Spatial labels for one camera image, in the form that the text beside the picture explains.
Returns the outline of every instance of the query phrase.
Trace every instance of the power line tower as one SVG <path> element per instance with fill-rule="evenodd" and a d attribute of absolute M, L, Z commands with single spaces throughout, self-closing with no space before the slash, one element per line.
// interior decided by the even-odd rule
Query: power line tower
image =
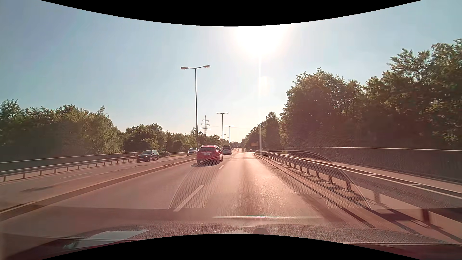
<path fill-rule="evenodd" d="M 205 136 L 207 136 L 207 129 L 210 129 L 210 128 L 208 128 L 210 126 L 210 124 L 207 124 L 207 122 L 208 122 L 207 115 L 205 116 L 205 119 L 203 119 L 202 121 L 204 121 L 205 123 L 201 123 L 202 125 L 204 125 L 204 127 L 201 127 L 201 129 L 204 130 L 204 134 L 205 134 Z"/>

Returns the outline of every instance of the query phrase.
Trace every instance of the sun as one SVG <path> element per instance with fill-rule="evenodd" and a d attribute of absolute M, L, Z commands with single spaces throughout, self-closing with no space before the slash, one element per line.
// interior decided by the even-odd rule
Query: sun
<path fill-rule="evenodd" d="M 287 25 L 236 27 L 236 39 L 253 55 L 264 56 L 276 52 L 287 33 Z"/>

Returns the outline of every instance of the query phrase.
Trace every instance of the white dashed line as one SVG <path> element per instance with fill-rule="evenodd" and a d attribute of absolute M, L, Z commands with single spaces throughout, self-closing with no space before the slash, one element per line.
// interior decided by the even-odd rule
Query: white dashed line
<path fill-rule="evenodd" d="M 181 202 L 178 207 L 176 207 L 176 209 L 173 210 L 173 212 L 178 212 L 180 211 L 180 209 L 182 207 L 184 207 L 186 205 L 186 203 L 188 203 L 188 201 L 190 199 L 192 199 L 192 197 L 203 187 L 203 185 L 197 187 L 197 189 L 195 191 L 193 191 L 193 193 L 191 193 L 183 202 Z"/>

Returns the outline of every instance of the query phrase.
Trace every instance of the car hood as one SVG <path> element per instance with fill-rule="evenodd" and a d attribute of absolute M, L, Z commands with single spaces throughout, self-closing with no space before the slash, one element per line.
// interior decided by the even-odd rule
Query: car hood
<path fill-rule="evenodd" d="M 353 245 L 402 246 L 450 245 L 422 235 L 367 228 L 339 228 L 305 224 L 250 222 L 155 221 L 149 225 L 117 226 L 80 233 L 55 240 L 8 257 L 9 260 L 45 259 L 110 244 L 179 235 L 258 234 L 310 238 Z"/>

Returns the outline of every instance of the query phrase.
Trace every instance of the tree foliage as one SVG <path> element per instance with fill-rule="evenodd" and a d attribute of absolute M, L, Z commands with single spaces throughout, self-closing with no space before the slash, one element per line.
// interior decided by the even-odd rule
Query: tree foliage
<path fill-rule="evenodd" d="M 299 74 L 280 118 L 271 112 L 259 124 L 262 147 L 462 149 L 462 39 L 402 49 L 388 65 L 364 85 L 320 68 Z M 243 146 L 258 139 L 257 126 Z"/>

